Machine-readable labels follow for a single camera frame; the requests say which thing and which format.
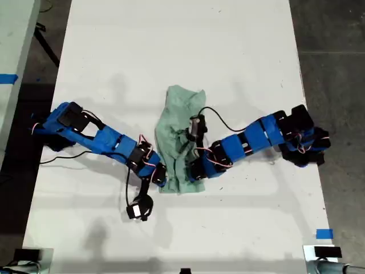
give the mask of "white tabletop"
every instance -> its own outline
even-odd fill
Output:
[[[75,101],[153,140],[174,84],[204,89],[235,128],[305,103],[288,0],[73,0],[53,107]],[[214,114],[206,119],[210,143],[231,134]],[[54,155],[45,148],[42,158]],[[273,150],[199,194],[152,187],[143,223],[124,212],[125,175],[96,155],[42,166],[24,246],[54,248],[53,273],[306,273],[302,245],[331,243],[315,239],[328,228],[317,167]]]
[[[0,74],[16,74],[14,84],[0,84],[0,167],[17,106],[19,88],[40,0],[0,1]]]

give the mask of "crumpled cloth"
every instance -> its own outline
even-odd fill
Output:
[[[178,85],[167,90],[165,109],[155,128],[157,151],[167,167],[168,180],[160,189],[162,193],[184,193],[204,191],[202,181],[190,182],[187,164],[196,158],[195,142],[186,138],[185,129],[190,117],[197,115],[205,106],[205,91],[194,92]]]

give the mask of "blue painter's tape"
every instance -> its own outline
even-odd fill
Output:
[[[222,146],[233,163],[246,156],[237,134],[224,138],[222,140]]]
[[[253,122],[246,127],[245,136],[253,152],[271,147],[269,140],[263,133],[262,127],[258,121]]]
[[[333,229],[318,229],[316,239],[333,239]]]
[[[271,114],[269,116],[262,117],[261,122],[273,146],[285,142],[283,136],[280,133],[280,129],[277,125],[277,121],[274,115]]]
[[[17,74],[0,74],[0,84],[14,84],[16,80]]]

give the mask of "green cloth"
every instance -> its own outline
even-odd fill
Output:
[[[162,193],[184,193],[204,191],[202,181],[191,183],[186,173],[186,164],[196,158],[185,129],[190,117],[197,115],[205,106],[205,91],[194,92],[180,86],[167,90],[165,109],[155,128],[157,151],[167,167],[168,180]]]

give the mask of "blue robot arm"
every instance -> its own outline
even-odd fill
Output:
[[[207,131],[205,118],[199,114],[191,118],[188,138],[197,142],[199,157],[190,163],[190,181],[222,175],[233,163],[260,150],[279,145],[284,159],[296,166],[324,163],[323,151],[331,146],[329,133],[314,127],[304,105],[294,107],[291,115],[278,111],[261,117],[239,134],[215,141],[202,149],[202,136]]]
[[[95,136],[82,133],[89,123],[98,127]],[[166,167],[160,162],[160,157],[150,143],[141,138],[136,142],[117,132],[75,102],[60,104],[45,121],[38,124],[42,126],[37,127],[34,132],[48,136],[45,138],[48,142],[45,143],[55,151],[79,143],[90,152],[113,158],[132,170],[142,179],[142,185],[139,195],[128,205],[127,212],[131,219],[147,219],[153,206],[152,199],[147,195],[150,182],[159,187],[166,183]]]

